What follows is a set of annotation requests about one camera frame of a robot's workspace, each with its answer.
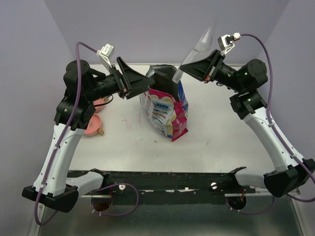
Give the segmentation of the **clear plastic scoop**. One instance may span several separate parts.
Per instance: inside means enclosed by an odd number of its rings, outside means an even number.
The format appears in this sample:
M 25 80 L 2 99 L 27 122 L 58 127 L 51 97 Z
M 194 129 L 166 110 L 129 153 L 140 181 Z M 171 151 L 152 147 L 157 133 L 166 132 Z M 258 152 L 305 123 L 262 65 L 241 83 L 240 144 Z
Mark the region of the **clear plastic scoop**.
M 197 44 L 190 50 L 190 52 L 187 54 L 187 56 L 182 61 L 180 66 L 187 63 L 191 63 L 195 59 L 197 59 L 199 55 L 205 55 L 206 53 L 210 51 L 212 42 L 214 39 L 217 23 L 218 23 L 218 18 L 213 18 L 211 24 L 203 32 Z

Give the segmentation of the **pet food bag pink white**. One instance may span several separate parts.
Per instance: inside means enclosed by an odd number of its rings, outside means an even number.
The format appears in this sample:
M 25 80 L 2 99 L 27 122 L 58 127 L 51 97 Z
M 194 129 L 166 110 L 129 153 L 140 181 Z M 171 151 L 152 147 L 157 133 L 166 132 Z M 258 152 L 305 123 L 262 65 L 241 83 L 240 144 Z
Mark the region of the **pet food bag pink white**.
M 176 72 L 173 65 L 151 65 L 146 77 L 155 83 L 139 95 L 140 105 L 152 126 L 172 142 L 188 132 L 189 103 L 182 83 L 173 81 Z

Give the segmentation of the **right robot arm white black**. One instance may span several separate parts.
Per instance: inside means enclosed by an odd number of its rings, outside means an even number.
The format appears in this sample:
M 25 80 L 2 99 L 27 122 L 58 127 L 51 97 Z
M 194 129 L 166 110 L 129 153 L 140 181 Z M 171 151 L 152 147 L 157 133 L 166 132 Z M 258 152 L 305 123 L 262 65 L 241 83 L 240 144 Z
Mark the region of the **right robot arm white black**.
M 265 63 L 252 59 L 235 70 L 223 63 L 224 58 L 219 50 L 214 50 L 207 58 L 183 64 L 179 69 L 201 82 L 217 82 L 235 92 L 230 97 L 233 111 L 256 134 L 275 168 L 265 174 L 238 171 L 227 179 L 227 189 L 236 193 L 244 186 L 253 186 L 265 188 L 277 198 L 288 195 L 312 176 L 315 161 L 305 159 L 267 115 L 268 105 L 258 92 L 268 81 Z

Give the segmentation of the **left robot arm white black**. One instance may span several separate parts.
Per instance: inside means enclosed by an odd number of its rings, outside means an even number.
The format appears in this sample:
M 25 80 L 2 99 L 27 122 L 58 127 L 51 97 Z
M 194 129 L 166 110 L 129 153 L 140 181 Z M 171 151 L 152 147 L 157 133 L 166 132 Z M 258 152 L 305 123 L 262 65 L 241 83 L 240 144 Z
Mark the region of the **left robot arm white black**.
M 67 180 L 68 170 L 79 141 L 95 113 L 94 101 L 118 94 L 130 99 L 149 90 L 152 78 L 130 68 L 121 57 L 119 68 L 110 66 L 109 75 L 94 70 L 85 60 L 66 66 L 66 90 L 56 108 L 51 145 L 36 181 L 23 189 L 22 196 L 53 210 L 68 213 L 82 195 L 91 191 L 104 194 L 109 189 L 109 174 L 92 169 Z

